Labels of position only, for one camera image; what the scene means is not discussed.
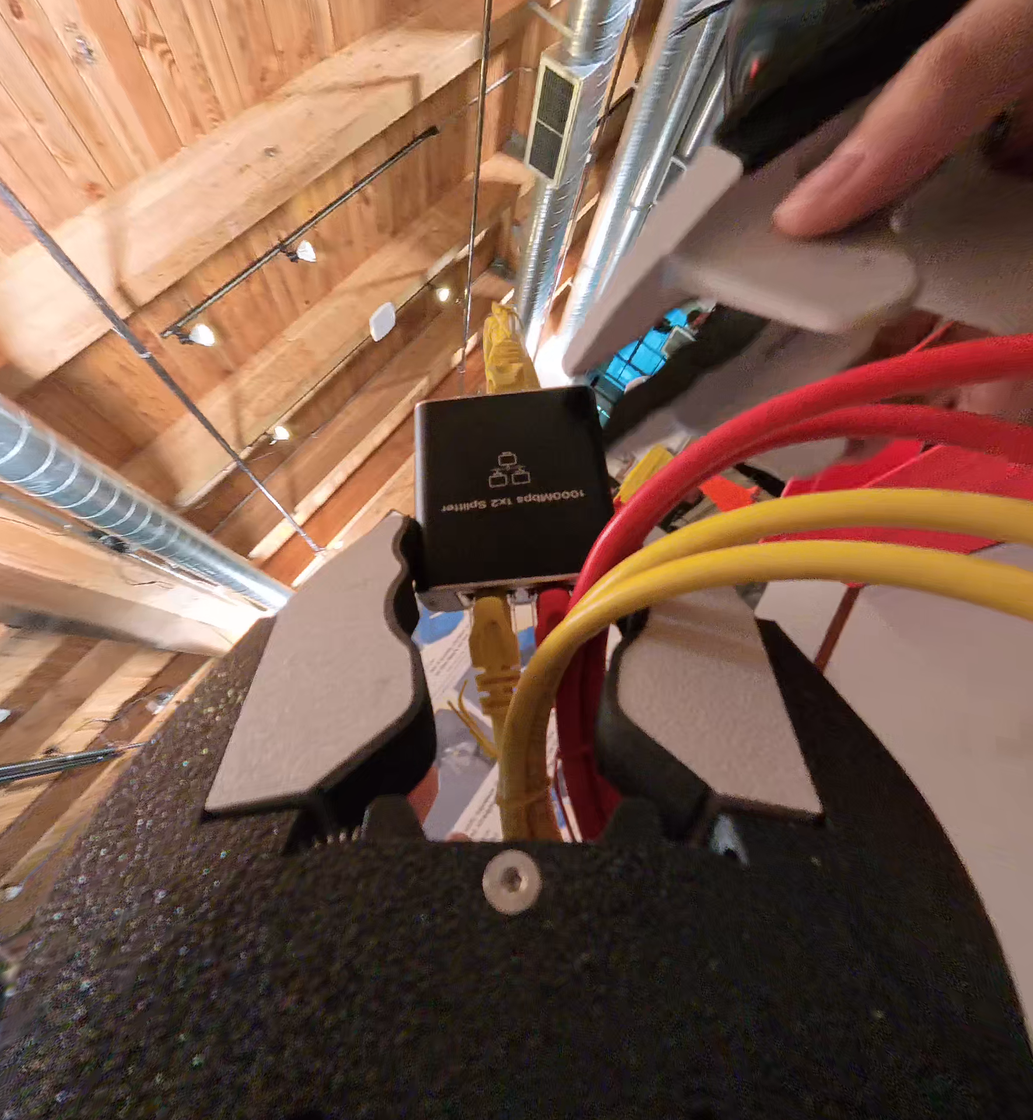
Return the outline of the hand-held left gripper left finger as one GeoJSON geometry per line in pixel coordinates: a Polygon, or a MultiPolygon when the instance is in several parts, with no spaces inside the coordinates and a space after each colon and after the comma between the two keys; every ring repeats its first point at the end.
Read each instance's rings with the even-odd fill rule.
{"type": "Polygon", "coordinates": [[[274,616],[204,802],[207,820],[295,812],[338,839],[378,799],[407,796],[437,758],[413,634],[421,530],[388,514],[274,616]]]}

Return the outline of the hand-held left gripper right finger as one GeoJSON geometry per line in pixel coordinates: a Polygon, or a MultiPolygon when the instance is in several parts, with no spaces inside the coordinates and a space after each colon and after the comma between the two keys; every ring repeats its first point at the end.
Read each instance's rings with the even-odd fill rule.
{"type": "Polygon", "coordinates": [[[594,757],[671,839],[726,811],[822,815],[761,629],[733,588],[649,607],[609,657],[594,757]]]}

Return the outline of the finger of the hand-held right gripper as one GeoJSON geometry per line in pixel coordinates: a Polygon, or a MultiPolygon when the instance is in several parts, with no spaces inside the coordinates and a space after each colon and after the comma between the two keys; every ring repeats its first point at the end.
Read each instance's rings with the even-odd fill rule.
{"type": "Polygon", "coordinates": [[[913,304],[916,267],[887,226],[817,241],[774,227],[797,172],[826,152],[798,144],[748,172],[720,147],[705,148],[594,300],[565,349],[565,373],[588,372],[692,298],[827,335],[877,326],[913,304]]]}

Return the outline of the black ethernet splitter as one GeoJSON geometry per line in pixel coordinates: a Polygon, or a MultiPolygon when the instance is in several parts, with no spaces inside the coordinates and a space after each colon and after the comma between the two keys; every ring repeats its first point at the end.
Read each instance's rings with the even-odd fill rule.
{"type": "Polygon", "coordinates": [[[573,587],[614,508],[590,388],[415,407],[415,589],[428,609],[573,587]]]}

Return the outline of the person's right hand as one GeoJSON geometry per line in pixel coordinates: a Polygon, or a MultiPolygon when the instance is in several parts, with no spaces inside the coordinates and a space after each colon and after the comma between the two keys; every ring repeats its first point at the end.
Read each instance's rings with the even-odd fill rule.
{"type": "Polygon", "coordinates": [[[931,37],[845,141],[778,205],[782,233],[812,239],[908,196],[1001,116],[993,157],[1033,179],[1033,1],[977,1],[931,37]]]}

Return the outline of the white air vent grille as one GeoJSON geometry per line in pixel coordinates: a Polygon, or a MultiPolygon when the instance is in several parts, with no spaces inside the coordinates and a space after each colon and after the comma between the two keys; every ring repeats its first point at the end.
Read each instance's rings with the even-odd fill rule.
{"type": "Polygon", "coordinates": [[[538,65],[524,164],[552,187],[564,176],[583,84],[581,71],[559,60],[552,52],[545,52],[538,65]]]}

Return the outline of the thin metal rod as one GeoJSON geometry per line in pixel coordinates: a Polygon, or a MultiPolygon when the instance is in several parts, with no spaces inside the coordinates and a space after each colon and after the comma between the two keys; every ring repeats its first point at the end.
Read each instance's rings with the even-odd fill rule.
{"type": "Polygon", "coordinates": [[[492,29],[493,29],[493,16],[494,16],[494,1],[484,1],[482,3],[482,21],[481,21],[481,57],[478,67],[478,88],[476,97],[476,125],[475,125],[475,146],[474,146],[474,167],[472,167],[471,176],[471,196],[469,196],[469,227],[467,236],[466,246],[466,270],[465,270],[465,283],[463,299],[460,300],[460,310],[463,311],[463,340],[460,340],[460,346],[458,348],[458,363],[457,363],[457,394],[458,396],[464,396],[466,394],[466,368],[469,352],[469,320],[471,320],[471,302],[472,302],[472,280],[474,280],[474,261],[475,261],[475,246],[477,243],[477,228],[478,228],[478,213],[480,213],[480,193],[481,193],[481,164],[482,164],[482,148],[484,147],[484,131],[485,131],[485,111],[486,111],[486,100],[487,100],[487,86],[488,86],[488,60],[491,60],[492,55],[492,29]]]}

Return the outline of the red plastic bin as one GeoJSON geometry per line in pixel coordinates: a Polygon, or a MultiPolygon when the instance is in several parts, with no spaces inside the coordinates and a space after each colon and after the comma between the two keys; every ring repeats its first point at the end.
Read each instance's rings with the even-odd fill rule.
{"type": "MultiPolygon", "coordinates": [[[[978,493],[1033,501],[1033,469],[1007,459],[942,444],[888,442],[862,460],[835,461],[815,475],[787,474],[785,496],[859,488],[925,488],[978,493]]],[[[838,540],[891,543],[970,554],[997,544],[996,539],[940,533],[925,528],[826,528],[782,533],[764,542],[838,540]]]]}

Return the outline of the silver sprinkler pipe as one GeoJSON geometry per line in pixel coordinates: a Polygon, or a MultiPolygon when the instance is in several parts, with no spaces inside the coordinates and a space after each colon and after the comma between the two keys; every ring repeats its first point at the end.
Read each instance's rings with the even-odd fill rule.
{"type": "Polygon", "coordinates": [[[112,305],[108,302],[106,298],[97,290],[97,287],[89,280],[89,276],[80,270],[80,265],[77,265],[65,252],[65,250],[61,248],[58,242],[52,237],[50,233],[41,226],[36,217],[32,216],[32,212],[30,212],[30,209],[17,197],[17,195],[1,178],[0,202],[4,204],[6,209],[8,209],[13,217],[19,220],[24,227],[27,228],[27,231],[32,235],[34,241],[41,246],[54,263],[61,268],[61,271],[68,277],[73,284],[77,287],[80,292],[83,293],[89,302],[93,305],[93,307],[106,321],[108,327],[129,345],[129,347],[133,351],[134,356],[138,357],[139,361],[141,361],[145,366],[153,373],[153,375],[162,383],[164,388],[166,388],[184,407],[188,414],[198,424],[201,424],[201,429],[204,430],[213,442],[223,450],[229,461],[231,461],[246,477],[248,480],[252,482],[255,489],[267,497],[272,508],[282,515],[285,523],[292,528],[303,543],[311,550],[311,553],[316,557],[325,556],[325,548],[319,545],[299,524],[296,517],[294,517],[294,515],[283,507],[283,504],[274,497],[272,492],[270,492],[267,487],[266,483],[257,478],[254,472],[252,472],[250,466],[246,465],[242,455],[238,452],[223,433],[218,431],[217,427],[207,418],[207,416],[201,411],[201,408],[194,403],[179,383],[162,366],[160,360],[152,353],[145,340],[142,340],[133,332],[128,320],[117,312],[112,305]]]}

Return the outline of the silver ventilation duct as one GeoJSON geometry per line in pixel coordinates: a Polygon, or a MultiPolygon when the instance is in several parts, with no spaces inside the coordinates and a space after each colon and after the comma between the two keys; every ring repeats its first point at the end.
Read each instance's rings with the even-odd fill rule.
{"type": "Polygon", "coordinates": [[[117,472],[0,394],[0,483],[166,564],[268,612],[291,598],[283,584],[204,535],[117,472]]]}
{"type": "Polygon", "coordinates": [[[549,318],[584,168],[616,80],[618,55],[632,34],[636,8],[636,1],[571,2],[560,41],[545,50],[581,71],[584,84],[561,181],[552,187],[534,172],[532,212],[525,224],[513,300],[530,355],[537,354],[549,318]]]}

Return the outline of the black track light rail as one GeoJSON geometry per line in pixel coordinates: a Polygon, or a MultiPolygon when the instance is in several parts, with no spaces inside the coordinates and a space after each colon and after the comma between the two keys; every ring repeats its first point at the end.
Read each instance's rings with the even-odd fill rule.
{"type": "Polygon", "coordinates": [[[266,250],[261,255],[257,256],[252,262],[246,264],[235,276],[232,276],[222,286],[212,291],[205,299],[190,306],[180,317],[174,319],[169,325],[162,327],[159,332],[159,337],[164,340],[168,338],[176,338],[177,340],[187,344],[190,335],[190,324],[196,323],[201,318],[203,312],[212,309],[218,301],[225,299],[229,293],[232,293],[239,287],[243,286],[246,280],[250,280],[257,273],[261,272],[266,265],[272,262],[276,258],[285,256],[285,259],[291,262],[300,263],[313,263],[317,261],[317,252],[313,249],[307,253],[300,250],[301,245],[309,242],[308,234],[317,225],[322,223],[323,220],[328,218],[331,215],[336,213],[342,206],[345,206],[359,194],[375,184],[376,179],[381,178],[384,174],[389,172],[398,162],[404,159],[404,157],[415,152],[417,148],[420,148],[425,142],[430,141],[432,138],[437,138],[441,134],[443,125],[435,123],[425,128],[417,136],[412,136],[412,139],[397,148],[391,156],[388,156],[383,161],[376,164],[376,166],[369,170],[359,180],[348,185],[348,187],[341,192],[337,196],[331,199],[319,209],[316,209],[311,217],[305,220],[303,224],[291,230],[285,235],[280,241],[274,243],[269,250],[266,250]]]}

